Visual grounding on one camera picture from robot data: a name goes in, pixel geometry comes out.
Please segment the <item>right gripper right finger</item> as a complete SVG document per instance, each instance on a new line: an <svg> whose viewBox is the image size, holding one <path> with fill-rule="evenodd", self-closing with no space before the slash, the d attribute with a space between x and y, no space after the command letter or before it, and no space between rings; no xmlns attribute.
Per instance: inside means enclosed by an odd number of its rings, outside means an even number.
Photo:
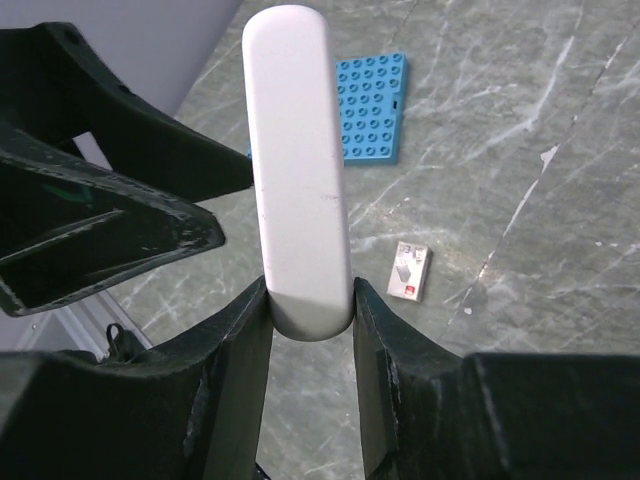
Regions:
<svg viewBox="0 0 640 480"><path fill-rule="evenodd" d="M457 356L355 282L354 356L369 479L635 479L639 360Z"/></svg>

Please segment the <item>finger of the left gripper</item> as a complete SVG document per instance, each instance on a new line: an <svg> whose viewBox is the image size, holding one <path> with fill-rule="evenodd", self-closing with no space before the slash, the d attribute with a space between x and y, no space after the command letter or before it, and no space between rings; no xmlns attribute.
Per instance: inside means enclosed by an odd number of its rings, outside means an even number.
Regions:
<svg viewBox="0 0 640 480"><path fill-rule="evenodd" d="M191 202L253 184L245 155L132 92L71 23L2 30L1 118L53 147L90 133L116 173Z"/></svg>
<svg viewBox="0 0 640 480"><path fill-rule="evenodd" d="M25 316L218 248L205 209L1 125L1 308Z"/></svg>

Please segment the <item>white stapler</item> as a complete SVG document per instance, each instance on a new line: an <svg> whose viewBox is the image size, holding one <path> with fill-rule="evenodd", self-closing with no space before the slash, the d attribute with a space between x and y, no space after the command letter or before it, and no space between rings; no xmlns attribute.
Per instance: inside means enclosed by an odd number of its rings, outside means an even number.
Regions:
<svg viewBox="0 0 640 480"><path fill-rule="evenodd" d="M242 34L263 270L274 327L315 342L353 318L334 42L302 5L255 14Z"/></svg>

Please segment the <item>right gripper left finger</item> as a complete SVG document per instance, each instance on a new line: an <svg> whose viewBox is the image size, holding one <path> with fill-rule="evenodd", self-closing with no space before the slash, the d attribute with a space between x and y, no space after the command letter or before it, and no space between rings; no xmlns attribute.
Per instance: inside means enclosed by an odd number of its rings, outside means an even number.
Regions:
<svg viewBox="0 0 640 480"><path fill-rule="evenodd" d="M261 479L272 324L263 279L128 362L1 357L5 479Z"/></svg>

